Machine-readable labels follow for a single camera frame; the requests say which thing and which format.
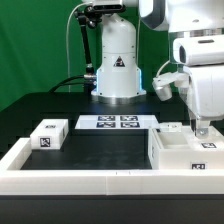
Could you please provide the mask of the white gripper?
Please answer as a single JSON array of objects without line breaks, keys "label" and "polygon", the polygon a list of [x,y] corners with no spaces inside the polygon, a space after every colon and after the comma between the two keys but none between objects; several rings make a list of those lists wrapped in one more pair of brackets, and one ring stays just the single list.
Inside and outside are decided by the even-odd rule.
[{"label": "white gripper", "polygon": [[210,122],[224,118],[224,35],[177,38],[173,57],[190,78],[186,104],[200,120],[195,135],[205,138]]}]

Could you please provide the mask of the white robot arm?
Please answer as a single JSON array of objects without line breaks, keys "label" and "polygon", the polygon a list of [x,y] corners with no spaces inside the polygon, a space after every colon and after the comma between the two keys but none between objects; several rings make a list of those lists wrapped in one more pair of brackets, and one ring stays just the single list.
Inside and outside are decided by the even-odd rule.
[{"label": "white robot arm", "polygon": [[119,14],[136,7],[151,30],[169,35],[169,62],[175,72],[159,72],[153,88],[160,100],[172,97],[174,84],[188,107],[198,137],[212,121],[224,119],[224,0],[83,0],[92,24],[102,20],[102,64],[97,70],[99,100],[130,100],[146,91],[136,62],[136,30]]}]

